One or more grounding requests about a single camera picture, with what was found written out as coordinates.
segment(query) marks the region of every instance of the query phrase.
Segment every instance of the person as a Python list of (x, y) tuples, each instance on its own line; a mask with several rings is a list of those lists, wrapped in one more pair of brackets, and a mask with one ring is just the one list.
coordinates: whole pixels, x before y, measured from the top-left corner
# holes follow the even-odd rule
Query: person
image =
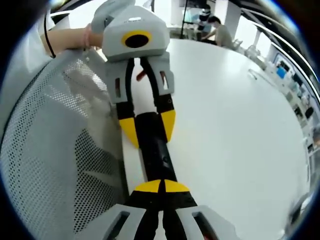
[(202, 37), (208, 35), (211, 31), (211, 24), (208, 23), (208, 19), (211, 15), (211, 7), (209, 4), (206, 4), (200, 13), (197, 13), (192, 16), (192, 22), (197, 24), (197, 41), (201, 40)]
[[(216, 16), (211, 16), (208, 19), (208, 23), (212, 24), (215, 29), (210, 32), (208, 35), (202, 37), (201, 41), (204, 43), (210, 43), (217, 45), (219, 47), (224, 47), (227, 49), (234, 49), (234, 45), (232, 42), (232, 37), (227, 29), (227, 27), (223, 24), (221, 24), (221, 21), (218, 17)], [(208, 38), (212, 37), (215, 35), (215, 41), (208, 40)]]
[[(44, 67), (52, 54), (44, 32), (45, 15), (31, 27), (16, 47), (5, 74), (4, 82), (20, 76), (30, 76), (40, 67)], [(46, 14), (47, 37), (54, 54), (66, 49), (101, 47), (103, 35), (91, 31), (90, 25), (78, 29), (52, 29), (55, 24)]]

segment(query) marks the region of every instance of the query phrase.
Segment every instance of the white tabletop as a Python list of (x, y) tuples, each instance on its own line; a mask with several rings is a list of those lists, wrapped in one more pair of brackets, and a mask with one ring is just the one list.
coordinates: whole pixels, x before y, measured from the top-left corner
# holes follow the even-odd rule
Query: white tabletop
[[(248, 74), (251, 68), (268, 78), (237, 52), (178, 39), (167, 50), (176, 110), (168, 149), (177, 179), (198, 205), (233, 223), (241, 239), (278, 239), (290, 205), (308, 191), (303, 133), (289, 103)], [(147, 78), (132, 79), (132, 95), (136, 114), (155, 111)], [(131, 193), (146, 178), (139, 151), (122, 137)]]

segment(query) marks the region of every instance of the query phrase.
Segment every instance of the computer monitor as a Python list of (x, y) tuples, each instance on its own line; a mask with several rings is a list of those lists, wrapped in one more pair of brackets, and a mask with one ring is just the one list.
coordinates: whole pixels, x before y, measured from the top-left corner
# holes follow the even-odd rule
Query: computer monitor
[(292, 77), (293, 81), (295, 81), (296, 83), (299, 84), (299, 86), (301, 87), (301, 85), (303, 84), (301, 78), (295, 73)]
[(287, 72), (290, 70), (290, 67), (287, 65), (287, 64), (285, 64), (285, 62), (284, 61), (281, 61), (280, 62), (280, 65), (284, 68), (284, 70), (286, 70)]

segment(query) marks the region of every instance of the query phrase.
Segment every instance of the black circle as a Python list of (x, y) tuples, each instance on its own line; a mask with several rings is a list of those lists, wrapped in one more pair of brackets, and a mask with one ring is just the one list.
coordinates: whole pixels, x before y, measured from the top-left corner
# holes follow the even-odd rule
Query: black circle
[(145, 35), (133, 35), (125, 40), (125, 45), (129, 48), (136, 49), (143, 47), (149, 42), (149, 38)]

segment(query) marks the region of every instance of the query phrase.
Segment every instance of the perforated panel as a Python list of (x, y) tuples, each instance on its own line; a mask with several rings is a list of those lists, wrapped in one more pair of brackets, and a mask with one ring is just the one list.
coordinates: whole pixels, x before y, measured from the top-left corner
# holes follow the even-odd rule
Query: perforated panel
[[(121, 182), (119, 160), (90, 135), (99, 129), (87, 130), (96, 99), (108, 106), (104, 111), (110, 103), (106, 86), (81, 58), (68, 51), (43, 69), (16, 104), (1, 145), (4, 186), (35, 239), (76, 239), (91, 220), (122, 201), (121, 188), (85, 173)], [(111, 138), (121, 134), (116, 125), (108, 127)]]

